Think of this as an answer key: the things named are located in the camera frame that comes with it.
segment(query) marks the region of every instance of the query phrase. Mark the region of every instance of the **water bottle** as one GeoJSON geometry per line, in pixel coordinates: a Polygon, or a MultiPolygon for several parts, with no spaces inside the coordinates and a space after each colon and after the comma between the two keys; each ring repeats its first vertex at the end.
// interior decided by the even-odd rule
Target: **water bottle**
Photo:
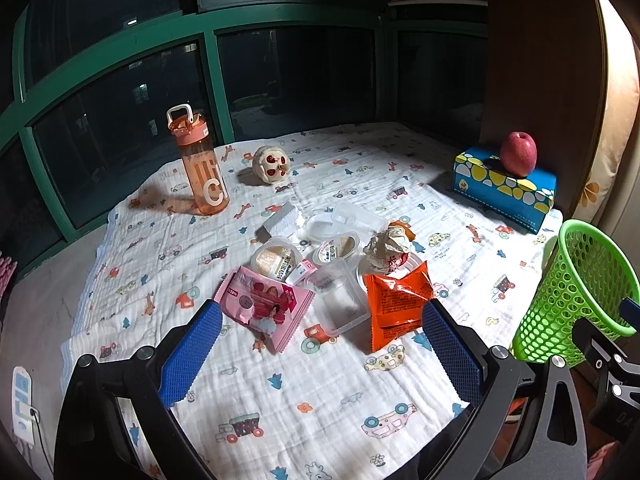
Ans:
{"type": "Polygon", "coordinates": [[[169,108],[166,118],[169,131],[178,143],[198,209],[205,215],[220,213],[229,205],[229,193],[220,174],[207,122],[202,114],[194,113],[188,104],[169,108]],[[186,115],[172,119],[172,112],[183,109],[187,111],[186,115]]]}

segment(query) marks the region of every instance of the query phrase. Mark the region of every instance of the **bottle handle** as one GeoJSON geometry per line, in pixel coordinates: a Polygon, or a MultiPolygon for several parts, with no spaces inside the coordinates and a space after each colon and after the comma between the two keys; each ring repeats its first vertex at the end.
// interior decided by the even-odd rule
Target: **bottle handle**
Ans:
{"type": "Polygon", "coordinates": [[[171,118],[171,112],[177,112],[178,110],[181,110],[182,108],[187,110],[187,117],[188,117],[189,123],[190,124],[193,123],[193,110],[191,110],[191,106],[190,105],[185,103],[183,105],[172,106],[171,108],[169,108],[166,111],[166,120],[167,120],[167,127],[168,128],[171,128],[171,123],[174,122],[174,120],[171,118]]]}

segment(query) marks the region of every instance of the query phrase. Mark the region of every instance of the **apple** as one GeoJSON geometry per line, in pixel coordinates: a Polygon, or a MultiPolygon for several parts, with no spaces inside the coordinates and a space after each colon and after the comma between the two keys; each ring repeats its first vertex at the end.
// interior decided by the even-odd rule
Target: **apple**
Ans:
{"type": "Polygon", "coordinates": [[[533,138],[525,132],[511,132],[500,147],[500,161],[504,169],[525,178],[536,167],[538,150],[533,138]]]}

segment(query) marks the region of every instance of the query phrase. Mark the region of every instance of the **green basket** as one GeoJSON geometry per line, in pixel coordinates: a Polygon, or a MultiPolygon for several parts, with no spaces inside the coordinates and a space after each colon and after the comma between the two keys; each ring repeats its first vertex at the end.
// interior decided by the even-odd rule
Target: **green basket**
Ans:
{"type": "Polygon", "coordinates": [[[584,361],[571,340],[576,319],[589,318],[611,340],[636,333],[618,313],[620,301],[640,300],[638,278],[626,256],[603,232],[567,220],[558,251],[513,339],[513,354],[546,362],[553,354],[569,366],[584,361]]]}

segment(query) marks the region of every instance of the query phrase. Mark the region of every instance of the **bed sheet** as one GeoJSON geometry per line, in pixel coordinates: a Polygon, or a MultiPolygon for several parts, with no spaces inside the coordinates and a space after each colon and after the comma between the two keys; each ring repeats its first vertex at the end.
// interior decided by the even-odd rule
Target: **bed sheet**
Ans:
{"type": "MultiPolygon", "coordinates": [[[[73,364],[128,358],[185,324],[222,279],[247,264],[256,231],[287,200],[309,216],[338,201],[411,226],[434,291],[487,345],[509,346],[562,218],[539,235],[450,192],[457,150],[397,123],[345,125],[216,149],[229,207],[200,216],[180,160],[164,165],[109,215],[94,270],[63,344],[73,364]],[[262,144],[290,155],[289,178],[260,186],[251,155],[262,144]]],[[[297,239],[304,252],[313,249],[297,239]]],[[[385,478],[457,414],[460,400],[422,330],[371,354],[370,323],[328,338],[313,305],[282,354],[225,317],[186,398],[172,410],[220,480],[385,478]],[[303,341],[316,338],[313,352],[303,341]]],[[[123,416],[140,460],[162,478],[131,405],[123,416]]]]}

